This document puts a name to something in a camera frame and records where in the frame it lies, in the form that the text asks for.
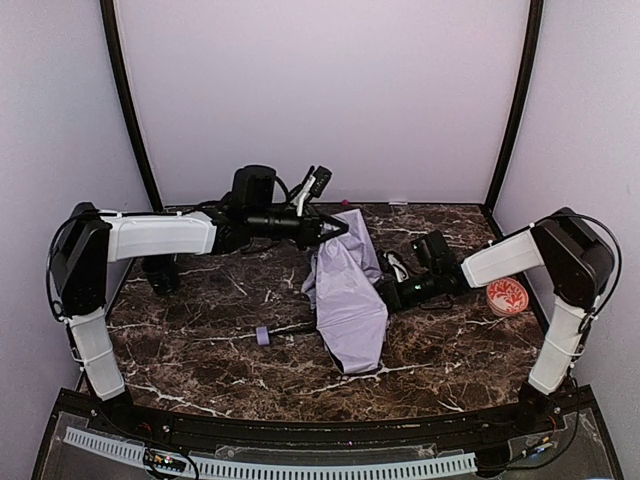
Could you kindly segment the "lavender folding umbrella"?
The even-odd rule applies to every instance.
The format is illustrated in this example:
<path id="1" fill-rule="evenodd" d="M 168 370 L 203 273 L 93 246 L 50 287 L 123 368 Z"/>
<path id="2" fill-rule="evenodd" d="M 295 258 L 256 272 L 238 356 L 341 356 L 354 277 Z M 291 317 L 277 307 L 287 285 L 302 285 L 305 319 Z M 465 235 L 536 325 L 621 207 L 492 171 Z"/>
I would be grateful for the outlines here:
<path id="1" fill-rule="evenodd" d="M 383 273 L 362 212 L 333 217 L 348 230 L 312 250 L 301 292 L 334 364 L 345 375 L 361 375 L 379 368 L 385 342 L 389 312 L 375 288 Z"/>

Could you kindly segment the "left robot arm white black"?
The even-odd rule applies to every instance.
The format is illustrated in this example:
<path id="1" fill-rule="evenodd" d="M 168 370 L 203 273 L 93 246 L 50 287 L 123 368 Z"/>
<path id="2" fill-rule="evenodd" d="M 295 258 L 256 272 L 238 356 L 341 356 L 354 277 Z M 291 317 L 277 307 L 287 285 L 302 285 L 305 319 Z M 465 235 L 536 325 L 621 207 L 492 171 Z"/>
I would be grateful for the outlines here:
<path id="1" fill-rule="evenodd" d="M 349 230 L 310 204 L 331 177 L 323 166 L 310 167 L 288 189 L 274 168 L 248 165 L 235 172 L 222 199 L 185 211 L 118 212 L 77 204 L 51 240 L 45 285 L 51 314 L 65 325 L 72 357 L 92 393 L 110 401 L 127 391 L 106 326 L 110 265 L 141 259 L 152 289 L 166 295 L 177 287 L 174 262 L 181 254 L 231 254 L 255 239 L 291 240 L 300 250 L 318 247 Z"/>

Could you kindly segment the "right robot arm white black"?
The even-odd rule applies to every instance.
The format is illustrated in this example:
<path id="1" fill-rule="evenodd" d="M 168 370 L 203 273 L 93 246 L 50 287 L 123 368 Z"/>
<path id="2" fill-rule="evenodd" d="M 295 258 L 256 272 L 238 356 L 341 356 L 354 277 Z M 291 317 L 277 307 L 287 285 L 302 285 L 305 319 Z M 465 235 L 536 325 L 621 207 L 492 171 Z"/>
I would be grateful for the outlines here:
<path id="1" fill-rule="evenodd" d="M 535 299 L 549 289 L 543 345 L 527 385 L 539 394 L 555 393 L 584 351 L 591 326 L 611 301 L 622 274 L 623 251 L 602 221 L 564 207 L 459 259 L 433 231 L 411 247 L 423 267 L 398 279 L 386 264 L 375 288 L 390 312 L 417 307 L 440 296 L 457 297 L 498 280 L 521 277 Z"/>

